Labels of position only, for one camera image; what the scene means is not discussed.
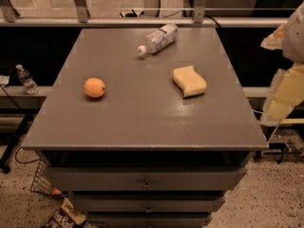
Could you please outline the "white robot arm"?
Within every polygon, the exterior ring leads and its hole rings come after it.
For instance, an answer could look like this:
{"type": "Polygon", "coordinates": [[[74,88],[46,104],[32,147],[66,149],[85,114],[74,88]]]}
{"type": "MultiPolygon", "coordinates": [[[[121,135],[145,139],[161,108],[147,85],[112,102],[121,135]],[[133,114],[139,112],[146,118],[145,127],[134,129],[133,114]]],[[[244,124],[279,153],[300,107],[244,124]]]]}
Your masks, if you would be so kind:
{"type": "Polygon", "coordinates": [[[293,62],[279,68],[271,82],[270,92],[262,107],[260,121],[268,126],[283,122],[295,107],[304,101],[304,4],[301,4],[260,46],[281,49],[283,57],[293,62]]]}

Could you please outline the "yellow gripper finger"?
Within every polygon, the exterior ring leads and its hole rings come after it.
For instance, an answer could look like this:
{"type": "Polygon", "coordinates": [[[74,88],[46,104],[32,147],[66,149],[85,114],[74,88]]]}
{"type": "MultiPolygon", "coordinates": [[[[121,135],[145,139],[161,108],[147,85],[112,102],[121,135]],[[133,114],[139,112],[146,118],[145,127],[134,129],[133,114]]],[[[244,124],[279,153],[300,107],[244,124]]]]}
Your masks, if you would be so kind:
{"type": "Polygon", "coordinates": [[[293,65],[288,70],[279,69],[271,83],[265,102],[267,122],[282,122],[304,101],[304,65],[293,65]]]}
{"type": "Polygon", "coordinates": [[[280,25],[273,33],[263,39],[260,46],[269,50],[282,49],[286,24],[280,25]]]}

